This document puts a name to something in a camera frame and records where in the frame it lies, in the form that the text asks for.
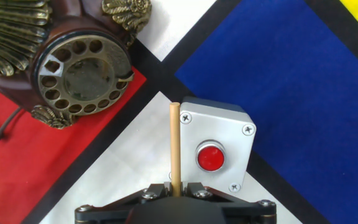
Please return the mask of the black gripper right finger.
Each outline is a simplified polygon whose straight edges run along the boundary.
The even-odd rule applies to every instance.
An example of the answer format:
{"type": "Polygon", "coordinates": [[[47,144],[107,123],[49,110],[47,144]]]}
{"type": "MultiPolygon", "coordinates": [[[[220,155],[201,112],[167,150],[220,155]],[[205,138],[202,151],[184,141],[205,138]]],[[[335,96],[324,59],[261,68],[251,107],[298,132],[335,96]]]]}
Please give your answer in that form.
{"type": "Polygon", "coordinates": [[[277,204],[262,199],[248,202],[226,194],[201,182],[182,184],[182,196],[204,200],[222,209],[226,223],[277,223],[277,204]]]}

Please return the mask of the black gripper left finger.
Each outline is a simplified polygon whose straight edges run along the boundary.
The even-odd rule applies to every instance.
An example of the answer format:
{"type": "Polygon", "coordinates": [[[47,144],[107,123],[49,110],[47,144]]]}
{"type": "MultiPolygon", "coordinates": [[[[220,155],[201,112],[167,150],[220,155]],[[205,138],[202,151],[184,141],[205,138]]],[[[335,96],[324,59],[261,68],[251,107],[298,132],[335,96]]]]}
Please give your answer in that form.
{"type": "Polygon", "coordinates": [[[125,223],[135,206],[169,197],[171,188],[170,182],[150,184],[146,189],[102,207],[82,205],[75,209],[75,223],[125,223]]]}

